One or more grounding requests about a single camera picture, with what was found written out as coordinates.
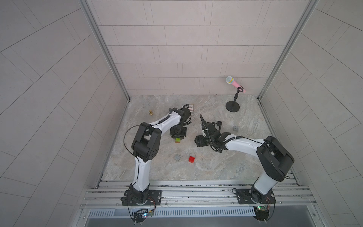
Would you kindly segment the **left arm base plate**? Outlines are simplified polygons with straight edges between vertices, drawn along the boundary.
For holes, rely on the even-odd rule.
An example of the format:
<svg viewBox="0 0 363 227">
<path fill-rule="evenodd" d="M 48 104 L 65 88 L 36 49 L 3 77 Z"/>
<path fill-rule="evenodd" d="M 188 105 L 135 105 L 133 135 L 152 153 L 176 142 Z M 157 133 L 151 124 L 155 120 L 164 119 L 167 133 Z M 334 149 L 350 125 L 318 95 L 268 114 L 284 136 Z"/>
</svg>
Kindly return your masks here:
<svg viewBox="0 0 363 227">
<path fill-rule="evenodd" d="M 139 192 L 135 190 L 127 190 L 121 198 L 122 206 L 143 206 L 143 205 L 160 205 L 162 198 L 162 190 L 146 190 Z"/>
</svg>

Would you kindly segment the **red lego brick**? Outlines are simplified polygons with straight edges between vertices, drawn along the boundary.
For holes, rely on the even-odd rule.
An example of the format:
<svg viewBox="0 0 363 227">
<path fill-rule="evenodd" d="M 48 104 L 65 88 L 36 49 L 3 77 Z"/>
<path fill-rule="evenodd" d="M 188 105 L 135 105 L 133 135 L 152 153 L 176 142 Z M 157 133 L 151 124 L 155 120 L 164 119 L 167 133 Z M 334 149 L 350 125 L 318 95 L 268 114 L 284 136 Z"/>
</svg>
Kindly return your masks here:
<svg viewBox="0 0 363 227">
<path fill-rule="evenodd" d="M 194 161 L 195 161 L 195 157 L 193 157 L 193 156 L 189 156 L 189 159 L 188 159 L 188 161 L 190 162 L 190 163 L 194 163 Z"/>
</svg>

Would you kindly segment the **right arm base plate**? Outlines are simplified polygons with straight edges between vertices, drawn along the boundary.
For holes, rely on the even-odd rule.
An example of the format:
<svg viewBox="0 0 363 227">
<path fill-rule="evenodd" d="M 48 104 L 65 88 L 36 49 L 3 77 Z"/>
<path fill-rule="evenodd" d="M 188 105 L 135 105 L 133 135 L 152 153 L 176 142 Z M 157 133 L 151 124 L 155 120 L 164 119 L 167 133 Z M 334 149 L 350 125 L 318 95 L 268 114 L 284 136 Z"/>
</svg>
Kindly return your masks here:
<svg viewBox="0 0 363 227">
<path fill-rule="evenodd" d="M 232 189 L 236 195 L 239 204 L 275 204 L 276 198 L 270 189 L 267 194 L 263 195 L 256 189 Z"/>
</svg>

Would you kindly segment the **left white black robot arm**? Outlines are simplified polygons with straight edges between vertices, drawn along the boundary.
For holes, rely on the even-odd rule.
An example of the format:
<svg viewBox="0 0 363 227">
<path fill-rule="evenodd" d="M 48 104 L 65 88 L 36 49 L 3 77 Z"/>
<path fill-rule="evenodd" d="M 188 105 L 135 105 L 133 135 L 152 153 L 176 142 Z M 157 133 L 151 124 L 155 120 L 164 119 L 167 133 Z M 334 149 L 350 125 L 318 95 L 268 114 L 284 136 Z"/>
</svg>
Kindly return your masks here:
<svg viewBox="0 0 363 227">
<path fill-rule="evenodd" d="M 138 131 L 131 145 L 130 154 L 135 158 L 135 176 L 129 189 L 121 198 L 123 206 L 144 205 L 149 197 L 149 171 L 159 151 L 161 137 L 167 131 L 175 140 L 182 140 L 186 137 L 186 126 L 191 124 L 190 105 L 186 104 L 180 109 L 169 108 L 168 114 L 153 122 L 143 122 L 138 125 Z"/>
</svg>

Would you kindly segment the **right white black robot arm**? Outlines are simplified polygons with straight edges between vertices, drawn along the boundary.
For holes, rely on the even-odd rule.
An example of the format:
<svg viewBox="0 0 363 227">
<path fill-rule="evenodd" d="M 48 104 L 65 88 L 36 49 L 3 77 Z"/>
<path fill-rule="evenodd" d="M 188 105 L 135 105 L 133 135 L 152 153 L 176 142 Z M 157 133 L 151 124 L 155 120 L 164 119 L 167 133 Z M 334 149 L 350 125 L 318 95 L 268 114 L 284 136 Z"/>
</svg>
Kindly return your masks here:
<svg viewBox="0 0 363 227">
<path fill-rule="evenodd" d="M 264 172 L 253 183 L 250 189 L 233 189 L 239 204 L 275 204 L 276 199 L 272 188 L 284 181 L 292 165 L 294 157 L 273 136 L 265 139 L 250 139 L 236 136 L 229 132 L 220 132 L 216 126 L 221 122 L 206 122 L 202 116 L 201 129 L 203 134 L 196 136 L 198 147 L 210 146 L 213 151 L 221 153 L 224 150 L 239 151 L 257 157 Z"/>
</svg>

